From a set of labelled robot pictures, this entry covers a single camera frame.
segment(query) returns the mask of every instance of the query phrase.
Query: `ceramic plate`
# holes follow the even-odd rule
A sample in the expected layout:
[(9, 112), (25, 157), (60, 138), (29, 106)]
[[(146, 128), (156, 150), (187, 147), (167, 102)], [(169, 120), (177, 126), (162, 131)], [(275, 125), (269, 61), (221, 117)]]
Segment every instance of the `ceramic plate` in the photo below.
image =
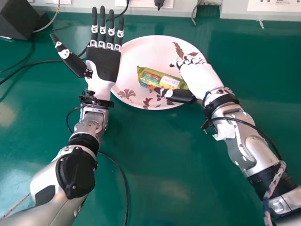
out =
[(119, 74), (112, 93), (124, 103), (147, 110), (164, 110), (182, 105), (167, 101), (155, 91), (142, 87), (138, 81), (137, 66), (148, 67), (181, 78), (177, 67), (171, 63), (185, 55), (204, 58), (190, 43), (163, 35), (144, 36), (122, 46)]

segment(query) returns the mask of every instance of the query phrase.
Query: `yellow package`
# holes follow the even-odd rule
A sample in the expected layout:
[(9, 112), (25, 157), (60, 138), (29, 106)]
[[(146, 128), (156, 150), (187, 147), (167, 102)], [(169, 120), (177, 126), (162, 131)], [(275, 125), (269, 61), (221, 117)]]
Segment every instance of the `yellow package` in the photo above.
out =
[(184, 80), (170, 74), (137, 66), (138, 80), (141, 86), (154, 90), (156, 87), (164, 89), (188, 89)]

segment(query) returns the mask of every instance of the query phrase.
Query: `power outlet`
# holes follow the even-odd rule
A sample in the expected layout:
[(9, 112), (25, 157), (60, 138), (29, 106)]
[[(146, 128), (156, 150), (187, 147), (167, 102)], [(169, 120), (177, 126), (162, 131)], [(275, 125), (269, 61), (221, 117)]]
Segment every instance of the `power outlet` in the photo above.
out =
[[(126, 0), (115, 0), (115, 6), (125, 7)], [(130, 0), (129, 7), (157, 8), (154, 0)], [(174, 8), (174, 0), (165, 0), (162, 8)]]
[[(45, 0), (47, 4), (58, 4), (58, 0)], [(61, 0), (61, 5), (72, 5), (71, 0)]]

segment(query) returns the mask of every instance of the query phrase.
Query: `white cable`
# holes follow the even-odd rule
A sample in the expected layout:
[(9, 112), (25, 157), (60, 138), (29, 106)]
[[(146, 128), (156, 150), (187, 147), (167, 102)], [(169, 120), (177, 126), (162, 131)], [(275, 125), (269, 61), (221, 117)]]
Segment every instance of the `white cable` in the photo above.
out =
[(220, 6), (220, 5), (222, 5), (222, 0), (203, 0), (203, 3), (207, 4), (207, 5)]
[(43, 31), (46, 28), (48, 28), (54, 22), (56, 16), (59, 14), (59, 12), (60, 12), (60, 6), (61, 6), (61, 0), (58, 0), (58, 5), (57, 5), (57, 8), (56, 8), (56, 12), (55, 12), (55, 15), (53, 16), (53, 18), (51, 19), (51, 21), (47, 25), (45, 25), (44, 27), (42, 27), (42, 28), (40, 28), (38, 30), (33, 31), (32, 33), (40, 32), (40, 31)]
[(196, 11), (196, 9), (198, 8), (199, 5), (215, 5), (215, 6), (220, 6), (222, 5), (222, 0), (198, 0), (197, 4), (195, 5), (195, 7), (192, 10), (192, 14), (191, 14), (191, 20), (193, 22), (193, 24), (196, 26), (197, 23), (195, 21), (195, 19), (193, 18), (194, 16), (194, 12)]
[(27, 197), (30, 195), (30, 193), (28, 193), (26, 196), (24, 196), (19, 202), (17, 202), (15, 205), (13, 205), (11, 208), (9, 208), (8, 211), (6, 211), (5, 214), (3, 214), (2, 217), (0, 217), (0, 220), (2, 220), (3, 218), (7, 217), (12, 211), (14, 211), (25, 199), (27, 199)]

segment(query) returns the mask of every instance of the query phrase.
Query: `black joint cover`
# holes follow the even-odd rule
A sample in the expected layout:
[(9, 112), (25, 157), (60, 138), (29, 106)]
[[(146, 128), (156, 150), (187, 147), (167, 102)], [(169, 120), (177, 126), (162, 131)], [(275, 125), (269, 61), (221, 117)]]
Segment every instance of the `black joint cover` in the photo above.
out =
[[(269, 185), (271, 184), (274, 176), (278, 172), (280, 165), (281, 164), (271, 166), (259, 173), (256, 173), (256, 174), (248, 177), (249, 182), (254, 187), (260, 200), (263, 199), (263, 196), (264, 196), (265, 192), (268, 190)], [(276, 198), (280, 195), (283, 195), (283, 194), (297, 188), (297, 186), (298, 185), (293, 181), (293, 179), (286, 172), (284, 172), (282, 174), (282, 177), (281, 177), (273, 195), (271, 196), (271, 199)]]
[(95, 156), (99, 149), (99, 143), (94, 136), (86, 133), (79, 133), (72, 136), (68, 142), (68, 145), (81, 145), (90, 149)]
[(57, 162), (56, 176), (68, 199), (83, 197), (95, 187), (94, 168), (78, 152), (64, 155)]
[(100, 79), (116, 82), (121, 59), (120, 52), (105, 48), (87, 47), (86, 59), (96, 65)]

